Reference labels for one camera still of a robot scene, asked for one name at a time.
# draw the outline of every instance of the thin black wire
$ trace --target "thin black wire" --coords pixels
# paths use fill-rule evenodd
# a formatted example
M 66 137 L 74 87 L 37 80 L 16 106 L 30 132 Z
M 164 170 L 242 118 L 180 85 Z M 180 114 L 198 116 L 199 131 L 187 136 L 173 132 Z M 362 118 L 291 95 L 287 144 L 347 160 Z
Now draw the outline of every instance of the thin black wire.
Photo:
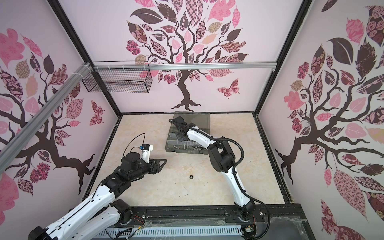
M 107 229 L 105 229 L 105 231 L 107 232 L 108 236 L 109 236 L 112 240 L 115 240 L 113 237 L 111 237 L 111 235 L 109 235 Z
M 133 142 L 133 140 L 135 140 L 137 137 L 139 137 L 139 136 L 141 136 L 141 135 L 143 135 L 143 134 L 144 134 L 144 138 L 143 138 L 143 144 L 144 144 L 144 140 L 145 140 L 145 133 L 139 134 L 139 135 L 138 135 L 138 136 L 136 136 L 134 139 L 132 139 L 132 141 L 131 141 L 131 142 Z M 128 145 L 127 145 L 127 147 L 125 148 L 125 150 L 124 150 L 124 153 L 122 154 L 122 157 L 124 157 L 125 151 L 127 151 L 127 148 L 128 148 L 128 146 L 131 144 L 131 142 L 129 142 L 129 143 L 128 143 Z
M 251 200 L 253 200 L 253 201 L 255 201 L 255 202 L 258 202 L 258 203 L 260 203 L 261 205 L 263 205 L 263 206 L 265 207 L 265 209 L 266 209 L 267 216 L 268 216 L 268 222 L 267 222 L 267 225 L 266 225 L 266 229 L 264 230 L 264 232 L 263 232 L 262 234 L 260 234 L 259 236 L 255 237 L 255 238 L 247 238 L 247 237 L 244 237 L 244 238 L 247 239 L 247 240 L 256 240 L 256 239 L 260 239 L 260 238 L 262 238 L 262 237 L 266 234 L 266 232 L 268 231 L 269 226 L 270 226 L 270 224 L 271 224 L 271 215 L 270 215 L 270 213 L 269 213 L 269 208 L 267 207 L 267 205 L 265 205 L 265 203 L 263 203 L 262 201 L 257 200 L 256 198 L 249 196 L 249 195 L 245 192 L 245 190 L 241 187 L 241 185 L 240 185 L 240 183 L 239 183 L 239 180 L 237 179 L 237 176 L 236 176 L 236 173 L 237 173 L 237 172 L 235 171 L 235 168 L 236 168 L 237 165 L 239 165 L 239 164 L 241 163 L 241 161 L 244 159 L 244 150 L 243 150 L 243 148 L 241 147 L 241 145 L 240 145 L 238 142 L 236 142 L 235 140 L 230 139 L 230 138 L 215 138 L 215 137 L 212 137 L 212 136 L 206 134 L 205 132 L 200 131 L 199 129 L 192 128 L 192 127 L 189 127 L 189 126 L 186 126 L 186 125 L 183 125 L 183 124 L 174 122 L 172 118 L 170 118 L 168 121 L 169 121 L 170 123 L 174 124 L 174 125 L 177 125 L 177 126 L 180 126 L 180 127 L 184 127 L 184 128 L 188 128 L 188 129 L 191 129 L 191 130 L 196 131 L 196 132 L 198 132 L 198 133 L 201 133 L 201 134 L 203 134 L 205 137 L 209 138 L 209 139 L 212 140 L 212 141 L 228 141 L 228 142 L 232 142 L 232 143 L 234 143 L 234 144 L 240 149 L 241 157 L 240 157 L 239 161 L 237 161 L 237 162 L 234 164 L 234 166 L 232 167 L 232 173 L 233 173 L 233 176 L 234 176 L 234 178 L 235 178 L 235 180 L 236 180 L 236 184 L 237 184 L 237 186 L 240 188 L 240 191 L 242 192 L 242 194 L 244 194 L 244 195 L 245 195 L 246 197 L 248 197 L 249 199 L 251 199 Z

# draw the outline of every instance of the pink wall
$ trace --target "pink wall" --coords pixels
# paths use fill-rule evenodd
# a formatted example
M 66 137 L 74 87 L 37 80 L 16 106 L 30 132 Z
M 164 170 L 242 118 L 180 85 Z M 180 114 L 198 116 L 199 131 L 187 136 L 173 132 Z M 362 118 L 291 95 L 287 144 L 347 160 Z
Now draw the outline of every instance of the pink wall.
M 93 61 L 167 64 L 276 61 L 301 0 L 72 0 L 61 4 Z M 158 17 L 147 17 L 143 11 Z M 188 23 L 190 30 L 181 26 Z M 253 111 L 270 69 L 214 72 L 194 72 L 199 79 L 192 81 L 191 72 L 181 71 L 180 78 L 176 70 L 160 72 L 170 76 L 167 81 L 152 71 L 149 94 L 112 96 L 122 112 Z M 238 92 L 230 88 L 236 79 Z
M 384 6 L 315 1 L 260 114 L 316 239 L 383 239 Z
M 46 2 L 6 1 L 0 18 L 4 148 L 83 61 Z M 26 239 L 79 203 L 116 119 L 102 93 L 80 83 L 68 95 L 0 177 L 3 238 Z

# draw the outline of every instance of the butterfly decal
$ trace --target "butterfly decal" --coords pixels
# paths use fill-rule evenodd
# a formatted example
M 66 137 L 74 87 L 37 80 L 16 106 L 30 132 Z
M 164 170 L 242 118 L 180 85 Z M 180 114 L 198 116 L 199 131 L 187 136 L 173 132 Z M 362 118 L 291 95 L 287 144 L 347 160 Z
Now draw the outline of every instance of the butterfly decal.
M 100 124 L 103 122 L 103 119 L 100 115 L 103 114 L 103 110 L 101 107 L 97 106 L 97 104 L 92 100 L 92 108 L 93 108 L 93 111 L 95 112 L 95 115 L 93 115 L 93 117 L 91 118 L 91 121 L 89 122 L 89 126 L 92 126 L 92 125 L 95 125 L 96 123 L 97 124 Z
M 234 80 L 229 88 L 218 88 L 217 90 L 221 93 L 224 93 L 224 96 L 229 99 L 229 96 L 235 93 L 239 93 L 239 88 L 237 85 L 239 85 L 239 79 L 237 78 Z

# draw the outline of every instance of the beige tabletop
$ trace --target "beige tabletop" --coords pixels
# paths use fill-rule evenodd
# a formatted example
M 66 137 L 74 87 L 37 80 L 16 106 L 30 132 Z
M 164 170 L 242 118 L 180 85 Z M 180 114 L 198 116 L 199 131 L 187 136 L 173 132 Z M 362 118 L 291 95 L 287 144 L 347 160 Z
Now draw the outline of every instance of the beige tabletop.
M 147 174 L 120 195 L 131 206 L 175 205 L 231 205 L 232 192 L 221 173 L 211 166 L 209 156 L 166 152 L 172 114 L 124 115 L 113 138 L 105 160 L 92 187 L 95 191 L 101 180 L 121 164 L 127 144 L 145 132 L 145 142 L 153 145 L 151 158 L 167 159 L 163 170 L 155 175 Z M 228 137 L 244 149 L 245 157 L 237 167 L 245 190 L 266 204 L 284 204 L 278 183 L 251 113 L 211 114 L 210 134 Z M 138 137 L 128 147 L 140 146 Z M 230 143 L 236 156 L 240 150 Z

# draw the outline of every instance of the wire mesh basket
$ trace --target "wire mesh basket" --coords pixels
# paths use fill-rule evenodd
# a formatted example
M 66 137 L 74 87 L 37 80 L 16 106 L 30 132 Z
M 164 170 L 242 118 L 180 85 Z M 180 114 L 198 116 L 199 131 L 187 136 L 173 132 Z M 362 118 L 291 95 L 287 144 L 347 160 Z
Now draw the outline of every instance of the wire mesh basket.
M 102 92 L 102 88 L 117 93 L 149 93 L 152 76 L 148 61 L 133 62 L 140 66 L 134 68 L 124 65 L 95 66 L 83 78 L 83 83 L 90 93 Z

